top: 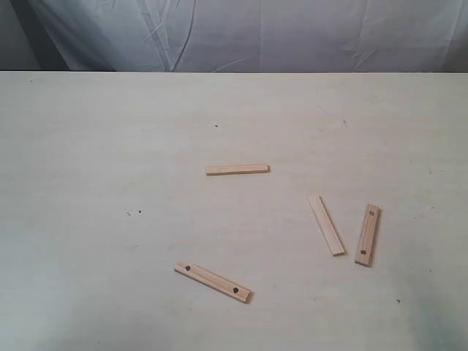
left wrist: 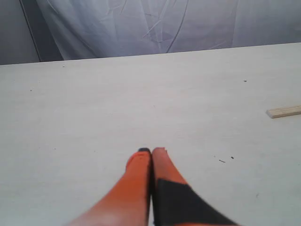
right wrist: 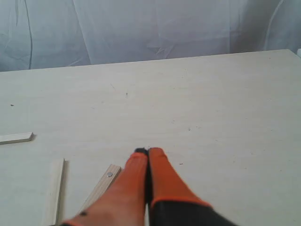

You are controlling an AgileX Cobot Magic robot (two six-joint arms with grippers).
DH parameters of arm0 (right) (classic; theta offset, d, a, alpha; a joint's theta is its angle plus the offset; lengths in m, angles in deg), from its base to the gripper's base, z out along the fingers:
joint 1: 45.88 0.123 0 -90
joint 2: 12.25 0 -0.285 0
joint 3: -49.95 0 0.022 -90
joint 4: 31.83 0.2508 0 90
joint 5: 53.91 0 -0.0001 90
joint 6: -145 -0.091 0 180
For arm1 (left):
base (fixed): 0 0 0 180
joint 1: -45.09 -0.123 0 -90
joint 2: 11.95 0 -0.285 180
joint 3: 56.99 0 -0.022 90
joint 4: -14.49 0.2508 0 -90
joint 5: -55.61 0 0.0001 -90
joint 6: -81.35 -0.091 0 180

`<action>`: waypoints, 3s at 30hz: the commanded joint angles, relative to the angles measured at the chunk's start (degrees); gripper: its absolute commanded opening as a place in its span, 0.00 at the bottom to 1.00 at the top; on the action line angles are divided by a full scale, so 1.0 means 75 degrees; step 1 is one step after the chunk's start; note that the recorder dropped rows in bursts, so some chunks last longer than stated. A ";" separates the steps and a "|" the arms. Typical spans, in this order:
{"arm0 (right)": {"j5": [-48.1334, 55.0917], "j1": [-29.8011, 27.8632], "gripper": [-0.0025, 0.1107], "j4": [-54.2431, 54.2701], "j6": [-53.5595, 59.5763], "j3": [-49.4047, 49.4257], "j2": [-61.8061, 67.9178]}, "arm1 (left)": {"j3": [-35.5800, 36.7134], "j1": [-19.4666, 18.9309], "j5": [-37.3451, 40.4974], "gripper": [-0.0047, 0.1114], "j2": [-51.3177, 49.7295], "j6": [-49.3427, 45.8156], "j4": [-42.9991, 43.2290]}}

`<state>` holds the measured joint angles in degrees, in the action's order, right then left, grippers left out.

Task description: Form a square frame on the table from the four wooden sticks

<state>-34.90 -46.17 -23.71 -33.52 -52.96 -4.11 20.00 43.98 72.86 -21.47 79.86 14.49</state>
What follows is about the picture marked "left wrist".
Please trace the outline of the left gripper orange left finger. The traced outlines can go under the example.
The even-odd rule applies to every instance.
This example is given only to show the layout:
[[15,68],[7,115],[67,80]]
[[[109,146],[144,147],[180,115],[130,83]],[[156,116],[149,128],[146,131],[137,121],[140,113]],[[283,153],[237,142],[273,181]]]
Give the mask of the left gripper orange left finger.
[[140,148],[113,188],[69,226],[147,226],[150,210],[151,152]]

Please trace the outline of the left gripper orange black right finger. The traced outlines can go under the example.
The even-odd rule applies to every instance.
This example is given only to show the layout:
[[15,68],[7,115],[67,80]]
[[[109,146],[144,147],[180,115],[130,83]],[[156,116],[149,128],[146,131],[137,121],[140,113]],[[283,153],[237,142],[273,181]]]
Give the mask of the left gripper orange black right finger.
[[201,197],[182,177],[167,150],[152,151],[154,190],[153,213],[156,226],[236,226]]

